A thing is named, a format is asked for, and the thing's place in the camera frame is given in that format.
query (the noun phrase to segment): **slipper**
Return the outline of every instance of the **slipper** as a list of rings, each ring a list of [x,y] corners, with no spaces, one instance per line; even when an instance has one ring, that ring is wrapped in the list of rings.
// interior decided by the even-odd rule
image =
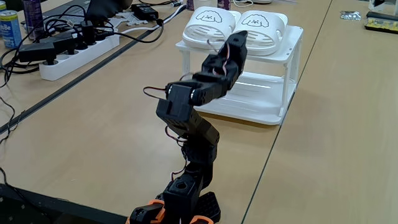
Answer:
[[[233,32],[248,31],[249,55],[270,55],[279,49],[287,23],[287,16],[280,13],[247,11]]]
[[[217,7],[199,7],[185,26],[182,39],[190,47],[220,49],[233,33],[240,17],[239,12]]]

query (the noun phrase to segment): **desk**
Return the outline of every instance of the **desk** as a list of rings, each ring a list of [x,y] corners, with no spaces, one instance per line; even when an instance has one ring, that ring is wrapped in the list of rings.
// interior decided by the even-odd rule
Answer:
[[[396,223],[397,36],[333,0],[245,223]]]
[[[306,0],[239,10],[287,13],[291,24],[305,29],[305,61],[328,5]],[[307,14],[318,19],[299,20]],[[182,12],[166,25],[158,42],[137,44],[24,120],[1,149],[0,165],[10,183],[121,215],[163,191],[170,171],[181,169],[183,159],[155,115],[157,101],[142,88],[164,86],[181,76],[181,55],[174,45],[191,15]],[[193,55],[194,70],[203,58]],[[255,64],[247,68],[264,69]],[[222,223],[240,223],[279,127],[207,119],[221,134],[208,190],[216,192]]]
[[[42,10],[48,11],[55,7],[58,7],[70,0],[50,0],[45,1],[42,3]],[[165,18],[171,15],[175,9],[167,9],[161,8],[159,9],[159,16],[161,18]],[[24,20],[24,13],[23,11],[18,12],[19,21]],[[126,30],[127,28],[124,25],[119,27],[120,30]],[[129,35],[133,37],[138,37],[143,34],[144,30],[138,30],[135,32],[129,33]],[[22,36],[25,36],[26,33],[22,30]],[[19,115],[22,111],[34,106],[40,100],[43,100],[47,96],[51,95],[61,87],[65,86],[67,83],[70,83],[76,77],[83,74],[85,71],[89,70],[90,68],[94,67],[100,61],[108,58],[111,54],[117,52],[122,47],[124,47],[127,43],[130,43],[131,40],[121,37],[120,45],[113,50],[110,50],[106,54],[98,57],[97,59],[87,63],[86,65],[80,67],[79,69],[65,75],[64,77],[56,80],[54,82],[43,80],[40,77],[39,72],[35,72],[32,74],[25,74],[25,75],[13,75],[8,83],[8,87],[0,89],[1,96],[10,103],[16,109],[16,116]],[[0,55],[6,51],[4,47],[4,42],[0,41]],[[7,106],[1,104],[0,105],[0,126],[6,124],[9,121],[11,116],[11,110]]]

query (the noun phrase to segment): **charger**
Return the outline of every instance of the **charger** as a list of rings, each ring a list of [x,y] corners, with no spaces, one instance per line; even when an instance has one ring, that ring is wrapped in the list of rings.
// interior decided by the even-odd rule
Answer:
[[[69,32],[63,32],[53,37],[41,39],[40,43],[53,43],[56,54],[60,54],[66,50],[70,55],[75,53],[75,40],[73,39],[72,34]]]
[[[55,65],[57,53],[54,43],[33,43],[22,45],[18,53],[20,62],[35,62],[46,60],[46,65]]]
[[[155,21],[159,18],[159,13],[147,4],[133,4],[131,11],[140,20]]]

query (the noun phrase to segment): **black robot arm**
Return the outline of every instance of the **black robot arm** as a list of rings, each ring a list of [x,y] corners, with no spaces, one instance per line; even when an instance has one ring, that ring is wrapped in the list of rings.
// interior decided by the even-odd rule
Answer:
[[[182,151],[190,163],[184,173],[172,180],[164,192],[158,195],[157,199],[164,202],[164,214],[157,220],[158,223],[206,223],[193,218],[195,215],[208,217],[213,222],[220,220],[220,208],[214,193],[199,197],[201,190],[213,178],[213,162],[220,134],[193,107],[221,98],[232,89],[243,72],[247,35],[246,31],[231,35],[217,55],[206,58],[200,72],[193,74],[190,80],[169,83],[165,88],[166,100],[159,100],[156,114],[181,139],[185,139]],[[158,214],[158,211],[150,209],[153,207],[136,208],[130,223],[150,224],[148,220],[155,223],[153,214]]]

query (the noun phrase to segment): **power strip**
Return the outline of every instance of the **power strip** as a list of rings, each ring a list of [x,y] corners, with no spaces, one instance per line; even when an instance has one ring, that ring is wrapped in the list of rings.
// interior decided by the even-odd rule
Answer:
[[[55,65],[40,63],[40,76],[44,80],[55,81],[114,49],[120,44],[119,40],[120,36],[112,35],[104,40],[97,41],[95,45],[88,46],[85,50],[75,50],[77,53],[74,55],[58,55]]]

